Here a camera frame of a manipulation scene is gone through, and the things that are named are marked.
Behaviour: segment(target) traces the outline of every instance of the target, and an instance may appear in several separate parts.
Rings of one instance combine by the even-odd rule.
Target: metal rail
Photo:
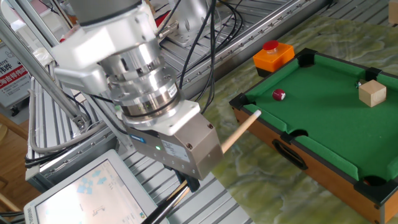
[[[0,39],[6,43],[10,51],[21,61],[42,87],[45,88],[51,98],[57,102],[67,116],[80,126],[85,124],[88,121],[87,115],[72,104],[63,91],[53,82],[51,76],[11,29],[11,26],[2,15],[0,15],[0,30]]]

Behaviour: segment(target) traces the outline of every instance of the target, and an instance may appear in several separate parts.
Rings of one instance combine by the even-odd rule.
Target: red button
[[[274,49],[276,49],[278,47],[278,45],[279,45],[279,42],[277,40],[270,40],[270,41],[266,42],[262,46],[262,48],[264,50],[274,50]]]

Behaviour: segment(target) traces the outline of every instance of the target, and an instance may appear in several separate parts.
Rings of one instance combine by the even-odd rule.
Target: wooden floor
[[[28,130],[29,121],[20,125]],[[40,193],[25,181],[25,155],[27,141],[12,131],[8,131],[6,138],[0,143],[0,177],[9,183],[4,186],[0,182],[0,193],[12,203],[23,209],[25,204],[35,199]]]

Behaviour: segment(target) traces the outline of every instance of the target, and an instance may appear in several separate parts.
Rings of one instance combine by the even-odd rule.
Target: wooden cue stick
[[[27,136],[28,136],[27,131],[1,113],[0,113],[0,123],[7,126],[7,128],[9,128],[12,132],[16,133],[21,138],[27,141]]]
[[[239,137],[252,125],[253,122],[257,120],[258,117],[260,117],[261,111],[257,110],[254,112],[245,122],[240,125],[240,127],[237,128],[237,130],[221,145],[221,149],[223,150],[223,153],[225,153],[235,142],[238,140]],[[173,197],[179,190],[181,190],[183,187],[187,185],[187,181],[185,180],[182,182],[182,184],[177,187],[177,189],[174,190],[174,192],[169,196]],[[177,201],[176,205],[181,202],[181,200],[187,196],[189,193],[190,189],[187,188],[182,197]]]
[[[3,203],[7,208],[9,208],[12,212],[20,212],[21,210],[14,205],[6,196],[0,193],[0,202]]]
[[[175,190],[173,191],[173,193],[170,194],[170,196],[167,198],[167,200],[170,199],[171,197],[173,197],[179,190],[181,190],[181,189],[182,189],[183,187],[185,187],[187,184],[188,184],[187,180],[184,180],[184,182],[182,182],[182,183],[179,185],[179,187],[177,187],[177,189],[175,189]]]
[[[238,140],[239,137],[247,130],[250,125],[252,125],[253,122],[257,120],[258,117],[260,117],[261,111],[257,110],[254,112],[245,122],[240,125],[240,127],[237,128],[237,130],[221,145],[221,149],[223,150],[223,153],[225,154],[226,151]]]

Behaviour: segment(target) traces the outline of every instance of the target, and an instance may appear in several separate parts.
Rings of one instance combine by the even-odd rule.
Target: wooden block
[[[390,0],[388,11],[389,23],[398,24],[398,0]]]
[[[387,88],[371,80],[359,87],[359,99],[368,106],[373,107],[386,100]]]

